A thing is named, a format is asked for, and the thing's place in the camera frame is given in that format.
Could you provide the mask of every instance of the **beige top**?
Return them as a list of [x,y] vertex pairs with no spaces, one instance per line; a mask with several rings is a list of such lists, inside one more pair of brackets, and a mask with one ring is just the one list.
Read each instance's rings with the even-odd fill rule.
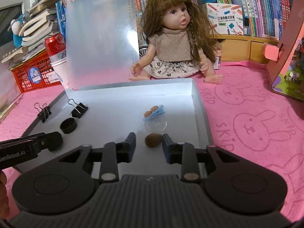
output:
[[182,62],[192,60],[186,29],[162,28],[160,35],[155,34],[148,40],[156,47],[156,55],[162,61]]

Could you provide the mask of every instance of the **ribbed black surface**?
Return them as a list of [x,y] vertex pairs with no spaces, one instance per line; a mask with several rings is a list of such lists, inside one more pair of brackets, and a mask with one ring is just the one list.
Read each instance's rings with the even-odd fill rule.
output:
[[222,210],[197,184],[176,176],[131,176],[102,184],[82,207],[62,215],[21,212],[16,228],[283,228],[279,212],[241,216]]

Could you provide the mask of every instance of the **orange crate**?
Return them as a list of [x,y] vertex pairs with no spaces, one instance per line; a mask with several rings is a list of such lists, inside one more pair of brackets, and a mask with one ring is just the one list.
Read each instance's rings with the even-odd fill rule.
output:
[[53,71],[46,51],[12,70],[21,93],[60,85],[60,81],[49,81],[47,74]]

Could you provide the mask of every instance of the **brown oval object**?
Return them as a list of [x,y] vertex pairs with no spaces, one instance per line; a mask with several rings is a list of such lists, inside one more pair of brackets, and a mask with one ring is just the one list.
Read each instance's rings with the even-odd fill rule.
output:
[[152,113],[151,111],[146,111],[145,114],[144,114],[143,116],[144,116],[144,117],[148,117],[148,116],[151,115],[151,113]]
[[153,106],[150,111],[153,112],[153,111],[156,111],[157,109],[158,109],[158,106],[156,105],[156,106]]
[[162,142],[162,137],[161,134],[157,133],[149,134],[145,138],[145,144],[148,147],[157,147]]

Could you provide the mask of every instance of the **doll's head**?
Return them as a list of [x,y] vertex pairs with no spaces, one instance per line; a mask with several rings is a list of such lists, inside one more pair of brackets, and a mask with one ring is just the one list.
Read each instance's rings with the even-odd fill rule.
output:
[[202,48],[205,55],[215,62],[215,41],[213,31],[209,31],[208,16],[192,0],[148,0],[143,15],[146,37],[161,33],[162,27],[186,29],[192,57],[199,61],[198,50]]

